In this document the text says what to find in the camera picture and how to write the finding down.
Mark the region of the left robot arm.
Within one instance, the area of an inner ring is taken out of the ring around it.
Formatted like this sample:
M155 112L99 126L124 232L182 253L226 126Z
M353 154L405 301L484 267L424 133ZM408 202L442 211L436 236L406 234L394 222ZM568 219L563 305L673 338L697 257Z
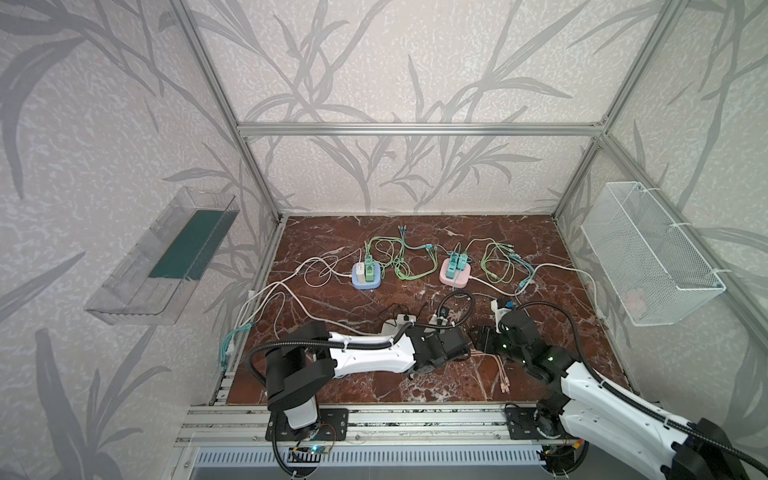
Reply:
M319 425L317 394L334 379L370 372L422 375L470 355L471 341L459 326L408 321L390 335L349 336L313 321L251 348L243 361L265 388L270 413L301 431Z

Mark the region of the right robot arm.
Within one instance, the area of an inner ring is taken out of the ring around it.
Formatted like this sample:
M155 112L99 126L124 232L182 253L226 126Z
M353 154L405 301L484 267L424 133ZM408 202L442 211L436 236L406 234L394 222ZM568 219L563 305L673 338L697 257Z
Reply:
M583 348L574 353L540 335L527 305L505 309L477 328L475 348L517 362L551 394L537 405L542 434L563 432L594 445L648 479L745 479L765 464L736 448L717 424L692 422L599 374Z

